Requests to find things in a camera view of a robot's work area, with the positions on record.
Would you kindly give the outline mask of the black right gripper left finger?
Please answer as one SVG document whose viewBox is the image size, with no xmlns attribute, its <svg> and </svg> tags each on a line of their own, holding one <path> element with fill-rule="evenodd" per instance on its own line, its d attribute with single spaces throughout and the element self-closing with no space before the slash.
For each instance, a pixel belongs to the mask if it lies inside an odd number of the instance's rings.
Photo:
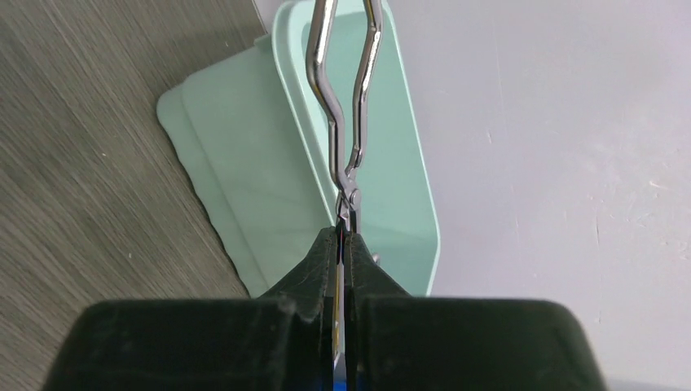
<svg viewBox="0 0 691 391">
<path fill-rule="evenodd" d="M 337 234 L 317 234 L 305 257 L 262 295 L 276 301 L 279 339 L 271 350 L 277 390 L 332 390 L 336 350 Z"/>
</svg>

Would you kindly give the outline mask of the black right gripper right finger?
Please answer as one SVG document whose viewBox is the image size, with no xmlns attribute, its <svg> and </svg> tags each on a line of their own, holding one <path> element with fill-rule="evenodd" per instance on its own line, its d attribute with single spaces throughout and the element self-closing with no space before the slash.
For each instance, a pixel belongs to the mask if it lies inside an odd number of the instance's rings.
<svg viewBox="0 0 691 391">
<path fill-rule="evenodd" d="M 381 352 L 378 303 L 409 294 L 378 266 L 359 234 L 344 235 L 345 384 L 348 390 L 373 390 Z"/>
</svg>

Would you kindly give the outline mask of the mint green plastic bin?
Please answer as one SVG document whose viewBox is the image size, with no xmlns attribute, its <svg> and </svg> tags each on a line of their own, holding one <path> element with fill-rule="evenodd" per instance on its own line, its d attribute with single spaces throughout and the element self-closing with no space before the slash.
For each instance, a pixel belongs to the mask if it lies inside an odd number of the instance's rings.
<svg viewBox="0 0 691 391">
<path fill-rule="evenodd" d="M 156 114 L 251 297 L 282 279 L 334 223 L 327 121 L 306 80 L 314 4 L 286 2 L 252 47 L 165 92 Z M 438 219 L 393 16 L 368 95 L 368 143 L 357 182 L 361 230 L 409 293 L 430 293 Z"/>
</svg>

